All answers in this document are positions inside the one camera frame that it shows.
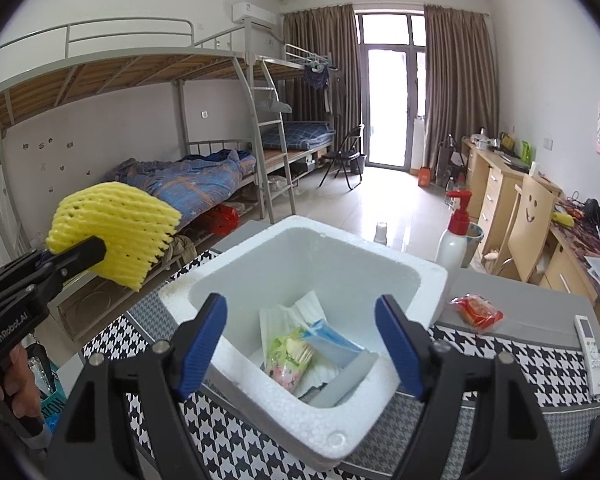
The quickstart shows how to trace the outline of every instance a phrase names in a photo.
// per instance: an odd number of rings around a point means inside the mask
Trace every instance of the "human hand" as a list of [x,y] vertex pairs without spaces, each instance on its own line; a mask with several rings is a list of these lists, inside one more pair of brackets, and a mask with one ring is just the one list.
[[[17,418],[41,416],[40,393],[27,363],[27,351],[19,344],[9,352],[11,366],[4,373],[4,391],[13,397],[11,409]],[[0,386],[0,400],[4,399]]]

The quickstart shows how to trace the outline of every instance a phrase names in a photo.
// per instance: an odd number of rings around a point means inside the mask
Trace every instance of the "mattress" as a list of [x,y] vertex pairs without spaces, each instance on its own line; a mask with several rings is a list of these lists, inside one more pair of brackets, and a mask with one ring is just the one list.
[[[284,123],[286,148],[288,150],[311,150],[333,139],[335,130],[329,123],[307,123],[289,121]],[[265,149],[280,149],[280,134],[275,126],[262,134],[262,145]]]
[[253,173],[253,155],[247,153],[240,159],[236,150],[219,153],[188,156],[177,162],[139,162],[130,158],[109,171],[105,180],[137,187],[176,208],[182,214],[178,226],[181,229],[227,200],[243,178]]

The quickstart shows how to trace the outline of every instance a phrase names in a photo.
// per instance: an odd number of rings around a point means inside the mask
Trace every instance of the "black and white patterned cover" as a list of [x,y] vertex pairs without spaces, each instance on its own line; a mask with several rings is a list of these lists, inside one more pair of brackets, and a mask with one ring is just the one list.
[[[541,408],[568,408],[600,402],[592,399],[587,385],[584,356],[580,350],[551,348],[513,341],[488,334],[474,334],[456,328],[434,325],[429,328],[432,339],[449,341],[465,355],[493,359],[500,352],[512,354]],[[474,392],[465,400],[476,400]]]
[[[185,274],[215,257],[207,252],[172,277]],[[176,328],[158,297],[157,290],[142,298],[128,314],[121,316],[83,349],[123,358],[142,351],[149,338],[169,338]],[[544,348],[524,342],[475,335],[447,326],[429,330],[432,338],[444,339],[467,355],[492,358],[498,352],[511,352],[520,362],[554,440],[560,466],[565,469],[584,447],[590,421],[600,415],[600,400],[592,402],[586,383],[582,353],[575,350]],[[128,394],[131,427],[139,443],[150,454],[151,444],[144,426],[138,396]],[[444,479],[457,478],[466,453],[474,409],[472,394],[465,394],[456,436],[447,460]],[[413,397],[397,392],[380,419],[346,462],[327,473],[316,472],[267,435],[242,420],[235,410],[220,405],[199,392],[184,403],[184,417],[195,445],[215,479],[360,479],[387,478],[397,466],[415,428],[422,405]]]

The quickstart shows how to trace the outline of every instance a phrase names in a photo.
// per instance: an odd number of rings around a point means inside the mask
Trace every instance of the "folding chair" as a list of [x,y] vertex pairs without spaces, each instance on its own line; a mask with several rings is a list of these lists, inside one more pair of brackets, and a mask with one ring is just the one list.
[[[344,136],[337,152],[327,152],[324,155],[324,158],[326,158],[327,160],[330,160],[331,163],[329,164],[327,171],[324,173],[324,177],[320,181],[320,185],[318,187],[320,187],[322,185],[322,183],[324,182],[324,179],[327,178],[327,175],[329,174],[329,172],[331,171],[331,168],[333,167],[333,165],[336,162],[340,163],[340,167],[338,168],[338,171],[336,172],[336,174],[333,175],[334,178],[336,178],[338,176],[338,174],[340,173],[340,170],[343,170],[344,176],[347,179],[347,186],[349,186],[350,191],[353,191],[360,184],[362,184],[362,170],[360,169],[360,146],[362,145],[362,130],[364,130],[364,129],[365,129],[364,124],[360,124],[359,126],[356,126],[347,135]],[[351,144],[350,144],[351,148],[348,151],[344,151],[347,141],[351,141]],[[354,160],[356,161],[356,165],[358,167],[358,174],[360,176],[360,182],[357,183],[354,187],[351,187],[351,184],[349,183],[349,175],[347,174],[347,167],[345,166],[345,162],[348,162],[349,165],[351,165],[351,163]]]

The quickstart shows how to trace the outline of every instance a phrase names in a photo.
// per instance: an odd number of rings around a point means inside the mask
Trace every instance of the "red bag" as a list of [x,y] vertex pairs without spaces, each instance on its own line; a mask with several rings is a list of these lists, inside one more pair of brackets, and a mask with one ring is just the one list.
[[418,172],[418,186],[429,187],[429,184],[431,184],[431,170],[422,167]]
[[198,220],[201,224],[205,225],[206,230],[220,236],[226,236],[231,231],[237,229],[240,223],[240,217],[236,210],[223,204],[219,204],[206,213],[202,213],[198,217]]
[[455,298],[451,304],[467,324],[478,330],[486,330],[504,317],[501,311],[477,294]]

